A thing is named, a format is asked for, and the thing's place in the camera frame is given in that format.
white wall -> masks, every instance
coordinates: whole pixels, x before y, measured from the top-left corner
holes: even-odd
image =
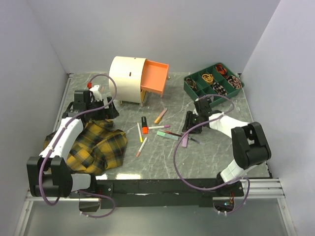
[[[315,230],[314,10],[313,0],[281,0],[242,76],[301,236]]]
[[[66,72],[109,70],[114,56],[242,72],[280,0],[27,1]]]
[[[0,229],[13,235],[28,188],[26,161],[52,131],[65,71],[25,0],[0,1]]]

marker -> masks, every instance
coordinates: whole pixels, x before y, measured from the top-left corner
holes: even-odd
[[[188,135],[186,135],[182,140],[182,147],[187,148]]]
[[[152,126],[149,127],[149,129],[163,129],[163,128],[169,128],[171,127],[170,125],[162,125],[162,126]]]
[[[143,143],[143,139],[142,139],[142,135],[141,135],[141,130],[140,130],[139,122],[137,122],[137,126],[138,126],[138,132],[139,132],[140,142]]]
[[[154,124],[158,124],[159,121],[161,120],[162,116],[165,114],[165,112],[167,111],[167,108],[165,108],[161,114],[157,117],[157,119],[154,121]]]
[[[167,134],[167,133],[164,133],[164,132],[162,132],[160,130],[157,132],[157,135],[161,136],[161,137],[165,137],[167,139],[172,139],[172,140],[175,140],[175,141],[178,140],[178,136],[172,135],[172,134]]]
[[[144,139],[144,141],[143,141],[143,143],[142,143],[142,145],[141,145],[141,147],[140,147],[140,149],[139,149],[139,151],[138,151],[136,157],[139,157],[139,156],[140,156],[140,153],[141,153],[141,151],[142,151],[142,149],[143,149],[143,147],[144,147],[144,144],[146,144],[147,140],[148,140],[148,137],[146,137],[146,138]]]
[[[141,117],[141,124],[142,124],[142,133],[147,134],[148,133],[148,125],[147,125],[146,117]]]

pen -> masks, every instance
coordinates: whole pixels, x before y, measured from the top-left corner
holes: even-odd
[[[142,139],[142,135],[141,135],[141,130],[140,130],[139,122],[137,122],[137,126],[138,126],[138,132],[139,132],[140,142],[142,143],[142,142],[143,142],[143,139]]]
[[[149,127],[149,129],[163,129],[163,128],[169,128],[171,127],[170,125],[162,125],[162,126],[152,126]]]
[[[203,143],[203,142],[201,142],[201,141],[198,141],[198,140],[196,140],[196,139],[193,139],[193,138],[191,138],[191,137],[189,137],[189,136],[188,136],[188,139],[189,139],[189,140],[192,140],[192,141],[194,141],[194,142],[196,142],[196,143],[198,143],[198,144],[206,145],[205,143]]]
[[[138,151],[136,157],[139,157],[139,156],[140,156],[140,153],[141,153],[141,151],[142,151],[142,149],[143,149],[143,147],[144,147],[144,144],[146,144],[147,140],[148,140],[148,137],[146,137],[146,138],[144,139],[144,141],[143,141],[143,143],[142,143],[142,145],[141,145],[141,147],[140,147],[140,149],[139,149],[139,151]]]
[[[172,134],[172,135],[175,135],[175,136],[178,136],[178,137],[181,137],[181,136],[182,136],[182,135],[180,135],[180,134],[175,134],[175,133],[170,132],[170,131],[161,130],[161,132],[164,132],[164,133],[167,133],[167,134]]]

orange highlighter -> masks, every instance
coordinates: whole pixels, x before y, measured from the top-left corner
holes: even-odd
[[[146,117],[141,117],[141,124],[142,124],[142,133],[147,134],[149,129],[148,129]]]

pink marker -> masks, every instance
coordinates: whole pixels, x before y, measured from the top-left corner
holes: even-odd
[[[186,135],[182,140],[182,147],[187,148],[188,135]]]
[[[157,117],[157,119],[154,121],[154,124],[158,124],[159,121],[161,120],[162,116],[165,114],[165,112],[167,112],[167,108],[165,108],[161,114]]]
[[[162,126],[152,126],[149,127],[149,129],[163,129],[163,128],[169,128],[171,127],[170,125],[162,125]]]

